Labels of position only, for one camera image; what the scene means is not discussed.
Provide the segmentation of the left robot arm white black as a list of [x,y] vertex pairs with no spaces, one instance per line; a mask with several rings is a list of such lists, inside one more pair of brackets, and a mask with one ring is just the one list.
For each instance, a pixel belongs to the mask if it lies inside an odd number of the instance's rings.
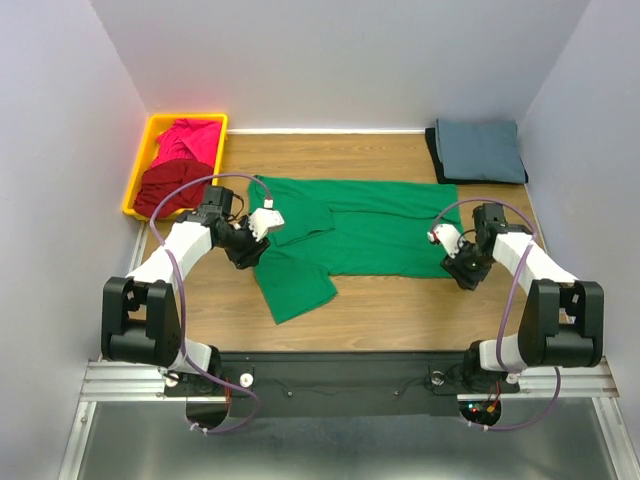
[[217,348],[186,337],[184,280],[201,258],[223,250],[239,270],[254,267],[269,248],[268,235],[284,226],[268,198],[235,218],[237,197],[208,185],[203,201],[182,212],[150,257],[125,277],[103,287],[101,353],[110,361],[156,366],[169,374],[199,375],[228,387]]

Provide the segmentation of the green t shirt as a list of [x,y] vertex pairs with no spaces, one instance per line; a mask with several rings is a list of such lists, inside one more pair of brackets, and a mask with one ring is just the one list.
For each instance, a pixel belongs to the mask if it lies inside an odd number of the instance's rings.
[[462,227],[453,185],[264,176],[248,187],[249,209],[268,195],[285,225],[254,275],[277,324],[332,301],[335,276],[446,277],[427,233],[435,218]]

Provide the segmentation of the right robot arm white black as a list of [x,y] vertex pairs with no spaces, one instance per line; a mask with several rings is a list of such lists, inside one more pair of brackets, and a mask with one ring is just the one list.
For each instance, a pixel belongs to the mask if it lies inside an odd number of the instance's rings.
[[438,215],[427,237],[441,246],[442,268],[463,290],[473,291],[499,264],[512,276],[509,297],[522,290],[526,303],[518,330],[501,325],[493,340],[476,341],[464,355],[467,382],[515,382],[529,368],[591,368],[602,358],[604,290],[560,267],[538,245],[529,220],[506,219],[508,205],[488,202],[472,212],[474,240]]

